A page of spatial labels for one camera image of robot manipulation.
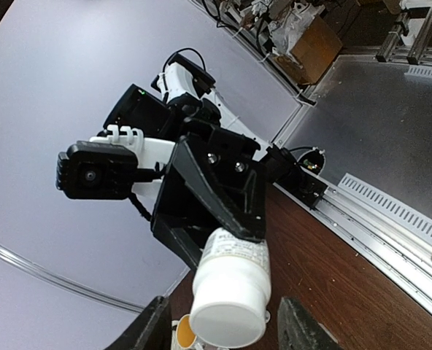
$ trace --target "black camera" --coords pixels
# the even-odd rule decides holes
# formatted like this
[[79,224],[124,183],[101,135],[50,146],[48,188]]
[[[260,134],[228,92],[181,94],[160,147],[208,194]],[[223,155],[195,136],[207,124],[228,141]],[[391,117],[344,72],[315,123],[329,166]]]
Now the black camera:
[[57,188],[71,199],[126,199],[138,160],[124,146],[78,141],[58,155]]

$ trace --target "gray wall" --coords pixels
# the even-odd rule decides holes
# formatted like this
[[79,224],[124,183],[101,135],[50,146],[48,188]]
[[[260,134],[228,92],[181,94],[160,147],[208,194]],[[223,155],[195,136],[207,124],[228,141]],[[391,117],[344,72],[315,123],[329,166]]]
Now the gray wall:
[[0,261],[0,350],[104,349],[135,317]]
[[[228,105],[261,136],[273,137],[296,108],[250,54],[186,0],[14,2],[0,24],[1,244],[56,273],[142,305],[180,279],[184,265],[152,238],[131,204],[70,201],[54,182],[57,153],[95,134],[132,82],[148,88],[167,56],[184,46],[201,51]],[[54,298],[66,292],[49,293]],[[57,307],[74,307],[73,301],[63,304],[68,297],[56,301]],[[18,312],[11,301],[0,304]],[[91,302],[83,304],[86,309]],[[55,317],[54,306],[36,307],[20,312]],[[90,315],[104,307],[96,308]],[[126,323],[114,322],[114,330]],[[8,319],[7,327],[1,341],[26,341]],[[81,327],[89,326],[82,322]],[[91,327],[99,333],[105,329]],[[58,327],[51,331],[64,333]],[[31,338],[30,346],[21,348],[37,349],[36,342]],[[73,348],[96,349],[61,342],[44,347]]]

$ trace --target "cardboard box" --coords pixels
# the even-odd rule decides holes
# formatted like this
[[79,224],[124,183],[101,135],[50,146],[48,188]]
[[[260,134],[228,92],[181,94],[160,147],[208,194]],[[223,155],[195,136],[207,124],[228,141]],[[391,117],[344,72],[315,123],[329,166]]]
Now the cardboard box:
[[287,56],[278,56],[275,61],[298,84],[311,85],[320,80],[341,48],[336,33],[321,17],[316,17],[290,51],[298,64]]

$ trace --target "gray floor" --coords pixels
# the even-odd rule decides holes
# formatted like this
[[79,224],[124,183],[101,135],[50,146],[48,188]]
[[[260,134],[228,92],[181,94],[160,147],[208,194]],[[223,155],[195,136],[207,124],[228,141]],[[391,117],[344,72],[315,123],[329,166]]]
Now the gray floor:
[[350,173],[432,219],[432,81],[407,68],[339,61],[288,147],[322,147],[328,181]]

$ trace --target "screw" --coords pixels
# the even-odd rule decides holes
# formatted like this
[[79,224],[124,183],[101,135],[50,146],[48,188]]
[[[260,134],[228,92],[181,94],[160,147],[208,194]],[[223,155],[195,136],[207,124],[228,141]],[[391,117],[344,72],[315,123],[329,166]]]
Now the screw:
[[208,153],[208,163],[209,164],[216,164],[217,162],[217,155],[214,153]]
[[242,164],[242,163],[240,163],[240,162],[237,162],[237,163],[236,163],[236,171],[237,171],[238,173],[241,173],[241,172],[243,172],[244,170],[245,170],[245,165]]
[[92,170],[89,170],[89,171],[86,172],[85,178],[88,181],[94,181],[94,179],[96,178],[96,173],[94,171],[92,171]]

